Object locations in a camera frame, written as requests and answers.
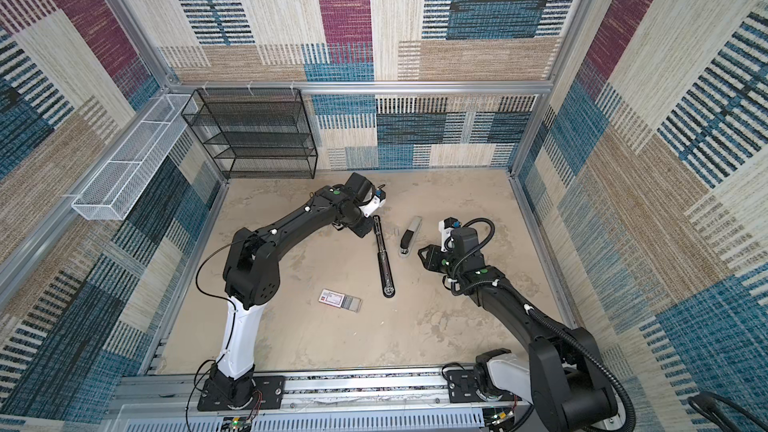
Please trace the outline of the grey silver stapler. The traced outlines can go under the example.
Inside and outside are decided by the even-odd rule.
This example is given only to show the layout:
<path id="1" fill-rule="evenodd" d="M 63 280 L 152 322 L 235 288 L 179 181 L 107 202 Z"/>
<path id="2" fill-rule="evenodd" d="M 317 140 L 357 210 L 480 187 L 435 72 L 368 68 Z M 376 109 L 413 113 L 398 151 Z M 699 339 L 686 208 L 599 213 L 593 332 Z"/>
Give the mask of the grey silver stapler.
<path id="1" fill-rule="evenodd" d="M 399 256 L 402 258 L 408 257 L 413 250 L 416 238 L 421 228 L 423 218 L 421 216 L 414 216 L 406 227 L 405 231 L 401 235 L 399 243 Z"/>

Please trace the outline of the grey staple tray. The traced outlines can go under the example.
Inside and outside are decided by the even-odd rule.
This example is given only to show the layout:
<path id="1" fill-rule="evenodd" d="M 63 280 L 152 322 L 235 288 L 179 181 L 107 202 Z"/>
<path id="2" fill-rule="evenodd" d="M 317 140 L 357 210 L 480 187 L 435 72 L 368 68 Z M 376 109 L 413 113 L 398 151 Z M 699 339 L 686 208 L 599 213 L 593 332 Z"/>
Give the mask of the grey staple tray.
<path id="1" fill-rule="evenodd" d="M 341 308 L 347 311 L 358 313 L 361 309 L 362 300 L 358 297 L 345 295 L 342 299 Z"/>

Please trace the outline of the red white staple box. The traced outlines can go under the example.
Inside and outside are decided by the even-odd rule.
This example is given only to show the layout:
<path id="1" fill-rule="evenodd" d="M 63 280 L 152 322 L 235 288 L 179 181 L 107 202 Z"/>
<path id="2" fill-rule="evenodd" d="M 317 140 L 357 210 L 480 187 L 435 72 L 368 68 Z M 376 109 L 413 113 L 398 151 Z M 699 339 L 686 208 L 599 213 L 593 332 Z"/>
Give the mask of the red white staple box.
<path id="1" fill-rule="evenodd" d="M 321 291 L 319 302 L 335 308 L 343 308 L 346 295 L 329 289 Z"/>

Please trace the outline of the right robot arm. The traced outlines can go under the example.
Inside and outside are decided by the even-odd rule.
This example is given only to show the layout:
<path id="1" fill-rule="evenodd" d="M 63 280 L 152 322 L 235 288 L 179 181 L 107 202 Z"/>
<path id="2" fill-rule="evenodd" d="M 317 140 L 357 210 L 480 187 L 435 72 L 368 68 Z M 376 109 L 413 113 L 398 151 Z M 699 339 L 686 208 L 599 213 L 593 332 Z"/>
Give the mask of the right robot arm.
<path id="1" fill-rule="evenodd" d="M 480 239 L 477 223 L 440 223 L 440 243 L 419 249 L 418 257 L 426 270 L 441 275 L 452 295 L 489 312 L 527 350 L 525 365 L 507 349 L 477 356 L 473 374 L 480 398 L 514 395 L 531 405 L 549 431 L 599 431 L 615 417 L 622 419 L 620 430 L 633 430 L 634 406 L 603 363 L 593 335 L 548 316 L 488 264 L 483 249 L 494 235 Z"/>

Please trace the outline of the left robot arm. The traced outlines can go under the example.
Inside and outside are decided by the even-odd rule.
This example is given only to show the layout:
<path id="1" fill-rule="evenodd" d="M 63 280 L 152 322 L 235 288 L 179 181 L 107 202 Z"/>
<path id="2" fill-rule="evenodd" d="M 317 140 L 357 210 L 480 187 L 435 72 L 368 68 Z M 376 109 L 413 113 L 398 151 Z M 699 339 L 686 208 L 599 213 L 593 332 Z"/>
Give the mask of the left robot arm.
<path id="1" fill-rule="evenodd" d="M 382 186 L 353 173 L 343 184 L 324 186 L 281 219 L 259 229 L 242 228 L 228 245 L 221 297 L 227 321 L 219 356 L 202 385 L 200 412 L 254 409 L 264 397 L 255 380 L 254 350 L 266 304 L 277 294 L 280 261 L 318 230 L 332 226 L 363 238 L 386 202 Z"/>

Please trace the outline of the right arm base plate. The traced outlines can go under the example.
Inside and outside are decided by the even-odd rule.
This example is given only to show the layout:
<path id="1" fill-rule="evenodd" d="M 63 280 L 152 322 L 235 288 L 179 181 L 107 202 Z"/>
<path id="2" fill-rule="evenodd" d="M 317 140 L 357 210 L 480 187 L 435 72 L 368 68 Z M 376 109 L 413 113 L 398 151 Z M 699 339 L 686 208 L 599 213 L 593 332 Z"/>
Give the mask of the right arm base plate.
<path id="1" fill-rule="evenodd" d="M 474 371 L 457 362 L 445 364 L 440 375 L 447 384 L 449 402 L 473 403 L 497 401 L 498 397 L 482 392 Z"/>

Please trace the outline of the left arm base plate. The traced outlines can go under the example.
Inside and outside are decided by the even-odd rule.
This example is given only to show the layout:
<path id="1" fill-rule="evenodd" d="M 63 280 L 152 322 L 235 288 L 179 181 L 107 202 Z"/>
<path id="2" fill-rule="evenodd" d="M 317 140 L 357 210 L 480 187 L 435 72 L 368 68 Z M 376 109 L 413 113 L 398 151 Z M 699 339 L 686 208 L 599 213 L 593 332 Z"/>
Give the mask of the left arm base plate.
<path id="1" fill-rule="evenodd" d="M 199 412 L 277 410 L 281 407 L 286 377 L 244 376 L 234 380 L 220 373 L 207 378 L 198 399 Z"/>

